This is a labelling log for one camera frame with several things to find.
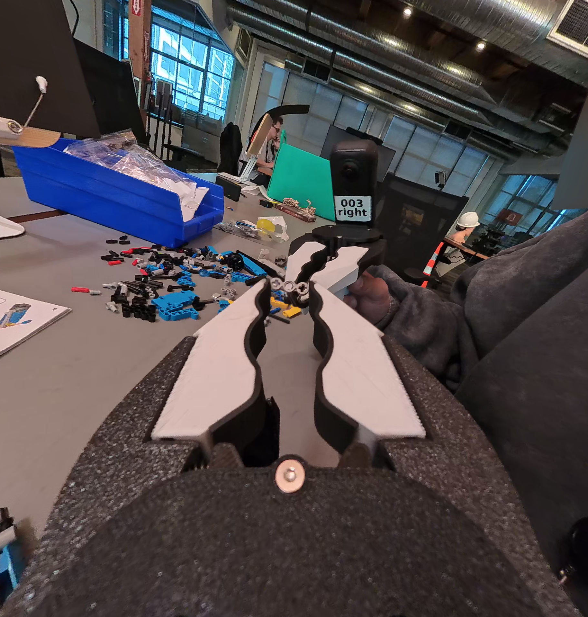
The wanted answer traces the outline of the black jacket on chair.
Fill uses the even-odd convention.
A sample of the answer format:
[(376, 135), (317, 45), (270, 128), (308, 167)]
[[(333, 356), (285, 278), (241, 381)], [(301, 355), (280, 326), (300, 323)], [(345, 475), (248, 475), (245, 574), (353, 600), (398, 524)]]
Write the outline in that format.
[(217, 171), (238, 177), (243, 144), (240, 129), (233, 122), (229, 122), (221, 132), (219, 147), (220, 159)]

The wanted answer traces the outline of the instruction booklet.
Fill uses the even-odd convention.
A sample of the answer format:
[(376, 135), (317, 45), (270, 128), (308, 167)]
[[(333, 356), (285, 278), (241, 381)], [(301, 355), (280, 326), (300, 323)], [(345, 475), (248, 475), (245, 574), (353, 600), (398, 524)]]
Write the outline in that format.
[(67, 307), (0, 290), (0, 356), (71, 311)]

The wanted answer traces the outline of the large black panel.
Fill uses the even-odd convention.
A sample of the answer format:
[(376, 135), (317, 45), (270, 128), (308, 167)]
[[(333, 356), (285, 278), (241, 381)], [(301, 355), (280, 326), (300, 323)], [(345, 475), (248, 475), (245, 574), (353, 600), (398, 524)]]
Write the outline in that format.
[(0, 117), (100, 135), (62, 1), (0, 1)]

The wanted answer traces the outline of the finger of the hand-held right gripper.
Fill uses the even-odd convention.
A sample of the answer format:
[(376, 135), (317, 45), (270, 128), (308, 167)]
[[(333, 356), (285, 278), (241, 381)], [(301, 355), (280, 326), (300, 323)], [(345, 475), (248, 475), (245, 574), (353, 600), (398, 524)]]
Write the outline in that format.
[(310, 282), (329, 261), (329, 249), (322, 243), (303, 243), (289, 257), (285, 281)]
[(329, 291), (342, 291), (359, 278), (359, 262), (367, 255), (367, 247), (342, 247), (336, 257), (327, 261), (310, 277), (310, 282)]

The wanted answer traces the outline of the green sheet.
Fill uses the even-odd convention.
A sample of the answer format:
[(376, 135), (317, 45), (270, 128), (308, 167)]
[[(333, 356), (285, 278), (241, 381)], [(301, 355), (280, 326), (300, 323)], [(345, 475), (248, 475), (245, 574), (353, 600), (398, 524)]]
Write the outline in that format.
[(317, 211), (333, 205), (330, 163), (326, 158), (282, 143), (275, 158), (267, 195), (276, 201), (292, 198)]

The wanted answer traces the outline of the person's right hand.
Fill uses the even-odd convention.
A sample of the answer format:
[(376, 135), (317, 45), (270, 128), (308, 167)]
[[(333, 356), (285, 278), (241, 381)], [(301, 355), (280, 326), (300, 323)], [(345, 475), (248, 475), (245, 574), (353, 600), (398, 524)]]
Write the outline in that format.
[(347, 288), (344, 303), (364, 319), (382, 330), (393, 314), (393, 298), (387, 283), (368, 272)]

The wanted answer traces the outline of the clear plastic bag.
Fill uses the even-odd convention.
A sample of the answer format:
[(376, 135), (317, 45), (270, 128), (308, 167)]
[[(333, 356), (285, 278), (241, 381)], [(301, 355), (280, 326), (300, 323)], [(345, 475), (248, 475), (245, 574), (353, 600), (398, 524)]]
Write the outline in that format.
[(130, 129), (106, 134), (98, 139), (74, 141), (64, 151), (175, 193), (180, 201), (184, 222), (194, 218), (209, 191), (139, 145)]

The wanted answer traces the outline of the pile of toy brick parts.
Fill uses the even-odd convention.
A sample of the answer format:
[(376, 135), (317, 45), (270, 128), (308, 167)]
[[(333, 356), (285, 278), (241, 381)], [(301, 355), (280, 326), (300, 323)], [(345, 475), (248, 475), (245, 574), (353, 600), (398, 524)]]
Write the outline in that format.
[(240, 246), (242, 238), (219, 248), (198, 242), (180, 249), (132, 241), (105, 241), (88, 266), (74, 272), (71, 293), (105, 302), (109, 312), (147, 323), (209, 320), (232, 306), (264, 278), (285, 276), (288, 254), (282, 246)]

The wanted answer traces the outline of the blue storage bin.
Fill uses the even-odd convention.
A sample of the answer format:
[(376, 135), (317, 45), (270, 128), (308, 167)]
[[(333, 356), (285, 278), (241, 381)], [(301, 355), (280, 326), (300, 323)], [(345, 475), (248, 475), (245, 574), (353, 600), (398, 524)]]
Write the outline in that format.
[(13, 146), (28, 198), (155, 244), (180, 247), (223, 220), (223, 188), (191, 176), (207, 195), (190, 221), (179, 197), (166, 189), (75, 157), (60, 138), (48, 148)]

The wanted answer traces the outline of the blue grey brick assembly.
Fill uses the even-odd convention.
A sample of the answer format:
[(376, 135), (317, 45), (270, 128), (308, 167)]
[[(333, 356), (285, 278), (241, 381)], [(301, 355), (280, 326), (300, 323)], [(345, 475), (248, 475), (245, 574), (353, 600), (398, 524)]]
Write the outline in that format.
[(19, 586), (25, 559), (19, 532), (7, 507), (0, 508), (0, 610)]

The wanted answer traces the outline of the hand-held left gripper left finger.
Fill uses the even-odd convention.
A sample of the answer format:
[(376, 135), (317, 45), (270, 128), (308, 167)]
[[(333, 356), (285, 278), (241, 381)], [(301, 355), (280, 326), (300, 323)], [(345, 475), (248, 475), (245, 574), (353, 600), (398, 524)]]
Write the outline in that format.
[(229, 443), (243, 457), (267, 416), (258, 357), (266, 344), (270, 284), (261, 279), (191, 338), (151, 440), (194, 442), (206, 456)]

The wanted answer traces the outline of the clear bag with parts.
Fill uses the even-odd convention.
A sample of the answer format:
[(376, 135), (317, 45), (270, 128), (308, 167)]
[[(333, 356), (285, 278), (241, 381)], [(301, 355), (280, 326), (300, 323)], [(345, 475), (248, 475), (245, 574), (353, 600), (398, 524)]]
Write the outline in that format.
[(218, 229), (230, 235), (245, 237), (246, 239), (261, 243), (261, 244), (283, 244), (290, 240), (286, 221), (283, 217), (271, 217), (276, 223), (278, 235), (275, 237), (261, 235), (256, 229), (256, 223), (250, 220), (227, 220), (222, 221), (213, 226), (213, 229)]

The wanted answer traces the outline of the tilted wooden board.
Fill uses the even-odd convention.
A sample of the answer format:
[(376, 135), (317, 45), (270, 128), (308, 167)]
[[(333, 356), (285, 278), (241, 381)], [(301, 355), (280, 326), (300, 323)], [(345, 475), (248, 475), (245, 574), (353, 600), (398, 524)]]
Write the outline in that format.
[(258, 157), (262, 149), (263, 144), (267, 141), (270, 130), (273, 127), (273, 119), (269, 113), (265, 113), (261, 119), (256, 132), (252, 135), (251, 143), (246, 151), (246, 155), (251, 157)]

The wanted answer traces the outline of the person's torso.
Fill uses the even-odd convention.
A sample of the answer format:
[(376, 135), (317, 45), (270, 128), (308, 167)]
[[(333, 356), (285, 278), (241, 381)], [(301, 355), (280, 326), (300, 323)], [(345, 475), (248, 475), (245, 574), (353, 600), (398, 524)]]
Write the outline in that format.
[(468, 320), (485, 329), (482, 358), (457, 397), (491, 441), (556, 573), (588, 517), (588, 268), (509, 329), (532, 286), (499, 294)]

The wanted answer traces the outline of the grey desk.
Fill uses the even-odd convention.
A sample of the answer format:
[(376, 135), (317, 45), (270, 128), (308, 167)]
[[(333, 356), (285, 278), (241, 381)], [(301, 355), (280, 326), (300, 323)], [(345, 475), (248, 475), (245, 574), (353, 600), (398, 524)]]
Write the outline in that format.
[(93, 433), (127, 393), (199, 320), (154, 324), (123, 318), (97, 289), (130, 280), (129, 262), (108, 266), (106, 241), (122, 232), (30, 201), (20, 178), (0, 178), (0, 215), (25, 233), (0, 240), (0, 289), (71, 308), (0, 356), (0, 507), (15, 518), (26, 557), (38, 546), (59, 490)]

